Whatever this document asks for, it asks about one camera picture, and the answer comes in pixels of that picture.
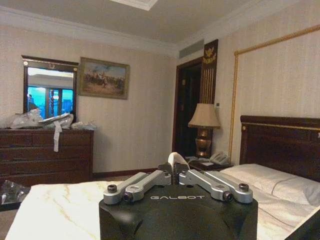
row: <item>eagle emblem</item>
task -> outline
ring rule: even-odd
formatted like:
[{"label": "eagle emblem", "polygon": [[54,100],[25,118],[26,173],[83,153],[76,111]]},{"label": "eagle emblem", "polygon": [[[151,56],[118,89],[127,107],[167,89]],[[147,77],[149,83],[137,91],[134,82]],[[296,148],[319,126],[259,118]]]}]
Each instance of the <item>eagle emblem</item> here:
[{"label": "eagle emblem", "polygon": [[210,58],[214,54],[214,49],[215,49],[214,47],[211,47],[205,50],[205,55],[207,58]]}]

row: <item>mirror frame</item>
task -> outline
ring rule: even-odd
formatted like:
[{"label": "mirror frame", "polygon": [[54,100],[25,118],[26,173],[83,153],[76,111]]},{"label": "mirror frame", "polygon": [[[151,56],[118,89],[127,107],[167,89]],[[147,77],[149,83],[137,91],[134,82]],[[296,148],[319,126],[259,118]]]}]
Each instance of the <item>mirror frame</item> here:
[{"label": "mirror frame", "polygon": [[23,113],[28,110],[28,68],[58,70],[73,73],[73,122],[77,119],[77,72],[79,63],[49,58],[21,55],[23,60]]}]

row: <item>white tag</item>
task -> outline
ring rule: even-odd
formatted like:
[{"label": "white tag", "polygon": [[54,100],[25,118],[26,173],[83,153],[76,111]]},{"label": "white tag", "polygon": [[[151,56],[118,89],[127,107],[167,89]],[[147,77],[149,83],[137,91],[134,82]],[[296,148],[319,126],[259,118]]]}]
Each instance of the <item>white tag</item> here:
[{"label": "white tag", "polygon": [[53,143],[54,143],[53,151],[58,152],[59,151],[59,136],[60,136],[60,133],[62,132],[62,128],[61,128],[59,121],[54,121],[53,123],[55,125],[54,136],[53,136]]},{"label": "white tag", "polygon": [[210,162],[210,161],[209,161],[209,162],[202,162],[201,164],[202,164],[202,165],[205,165],[205,166],[207,166],[207,167],[208,167],[208,166],[215,165],[214,163],[212,163],[212,162]]}]

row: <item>wall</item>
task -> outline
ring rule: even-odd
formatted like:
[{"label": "wall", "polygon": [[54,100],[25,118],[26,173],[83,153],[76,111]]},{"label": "wall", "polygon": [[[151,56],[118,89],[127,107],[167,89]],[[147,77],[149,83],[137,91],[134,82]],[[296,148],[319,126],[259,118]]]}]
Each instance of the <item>wall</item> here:
[{"label": "wall", "polygon": [[128,100],[77,97],[78,121],[93,122],[93,172],[155,168],[171,152],[176,59],[164,54],[0,25],[0,118],[23,111],[21,55],[130,65]]},{"label": "wall", "polygon": [[[215,102],[221,106],[221,129],[214,131],[215,150],[229,148],[234,52],[320,24],[319,9],[318,0],[301,1],[219,39]],[[319,49],[317,31],[239,56],[234,164],[239,163],[241,115],[319,118]]]}]

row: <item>silver gripper arm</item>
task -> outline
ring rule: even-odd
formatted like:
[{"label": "silver gripper arm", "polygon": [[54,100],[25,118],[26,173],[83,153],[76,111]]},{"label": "silver gripper arm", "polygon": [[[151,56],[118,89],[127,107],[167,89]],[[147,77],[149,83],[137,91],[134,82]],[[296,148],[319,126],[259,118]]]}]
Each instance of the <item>silver gripper arm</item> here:
[{"label": "silver gripper arm", "polygon": [[194,169],[183,171],[182,173],[180,173],[179,183],[183,185],[197,184],[207,192],[209,192],[211,197],[214,199],[218,199],[221,201],[231,201],[233,199],[228,186],[216,182]]},{"label": "silver gripper arm", "polygon": [[171,174],[167,171],[155,170],[153,173],[141,181],[129,185],[125,188],[123,200],[125,202],[135,202],[144,198],[145,192],[154,185],[170,185]]},{"label": "silver gripper arm", "polygon": [[249,189],[249,186],[245,183],[236,184],[222,176],[220,172],[217,171],[207,171],[204,173],[205,176],[227,185],[235,200],[243,204],[249,204],[253,201],[253,192]]},{"label": "silver gripper arm", "polygon": [[115,184],[108,185],[107,190],[103,193],[104,203],[107,205],[119,203],[124,195],[126,187],[139,182],[146,176],[148,176],[148,174],[144,172],[138,172],[127,180],[121,182],[118,186]]}]

